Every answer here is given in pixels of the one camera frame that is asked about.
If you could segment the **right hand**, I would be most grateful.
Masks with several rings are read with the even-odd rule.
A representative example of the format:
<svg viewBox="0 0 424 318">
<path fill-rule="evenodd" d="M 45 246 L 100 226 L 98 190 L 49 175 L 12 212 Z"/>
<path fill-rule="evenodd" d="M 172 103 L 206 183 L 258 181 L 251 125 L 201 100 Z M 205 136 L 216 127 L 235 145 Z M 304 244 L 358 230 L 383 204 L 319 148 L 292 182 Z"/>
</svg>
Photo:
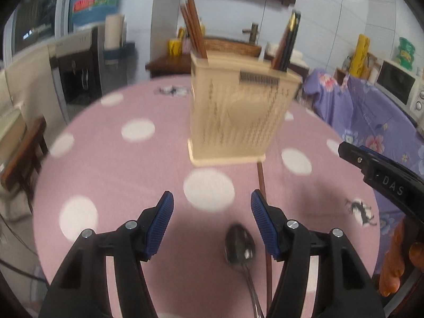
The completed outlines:
<svg viewBox="0 0 424 318">
<path fill-rule="evenodd" d="M 394 294 L 400 288 L 400 278 L 405 272 L 405 259 L 402 255 L 402 244 L 405 237 L 405 220 L 402 219 L 392 236 L 390 248 L 385 255 L 382 271 L 379 278 L 379 292 L 383 297 Z M 408 256 L 414 267 L 423 271 L 424 256 L 423 244 L 419 242 L 411 245 Z"/>
</svg>

